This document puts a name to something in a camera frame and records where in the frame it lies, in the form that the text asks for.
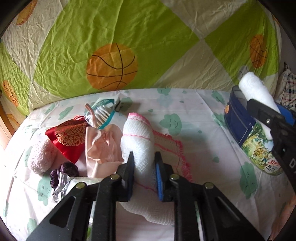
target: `metal screw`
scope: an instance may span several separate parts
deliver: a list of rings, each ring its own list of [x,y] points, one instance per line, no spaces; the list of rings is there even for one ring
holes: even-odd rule
[[[119,176],[117,173],[112,174],[112,175],[110,176],[111,180],[117,180],[119,177],[120,177],[120,176]]]
[[[178,180],[179,179],[179,175],[178,174],[172,174],[171,176],[170,176],[170,178],[172,179],[172,180]]]
[[[205,183],[205,188],[206,189],[213,189],[214,188],[214,184],[212,184],[212,183]]]
[[[76,184],[76,188],[78,188],[78,189],[82,189],[84,187],[85,187],[85,183],[83,183],[83,182]]]
[[[281,133],[283,134],[283,136],[287,136],[288,132],[286,130],[281,130]]]

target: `plaid cloth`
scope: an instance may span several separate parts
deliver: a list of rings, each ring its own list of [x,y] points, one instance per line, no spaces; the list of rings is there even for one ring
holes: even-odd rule
[[[281,75],[279,81],[286,83],[286,87],[283,91],[283,97],[281,99],[281,105],[285,106],[289,110],[296,110],[296,75],[291,72],[288,65],[286,66],[286,70]]]

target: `purple yarn ball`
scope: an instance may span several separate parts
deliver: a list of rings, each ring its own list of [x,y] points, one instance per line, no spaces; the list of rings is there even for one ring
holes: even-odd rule
[[[55,170],[52,170],[51,173],[50,173],[50,186],[53,189],[56,189],[56,187],[59,184],[59,175],[58,175],[57,171],[58,170],[55,169]]]
[[[79,177],[78,167],[70,161],[64,162],[60,167],[60,171],[69,177]]]

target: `gold pattern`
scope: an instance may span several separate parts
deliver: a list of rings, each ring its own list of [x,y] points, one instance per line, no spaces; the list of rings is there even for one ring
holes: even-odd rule
[[[68,120],[56,127],[55,134],[64,146],[79,146],[85,143],[86,127],[84,120]]]

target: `pink knitted item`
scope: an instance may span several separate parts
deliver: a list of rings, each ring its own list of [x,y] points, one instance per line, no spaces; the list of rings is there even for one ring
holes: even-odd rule
[[[32,147],[28,158],[28,168],[36,174],[47,171],[53,164],[57,152],[58,149],[50,139],[38,142]]]

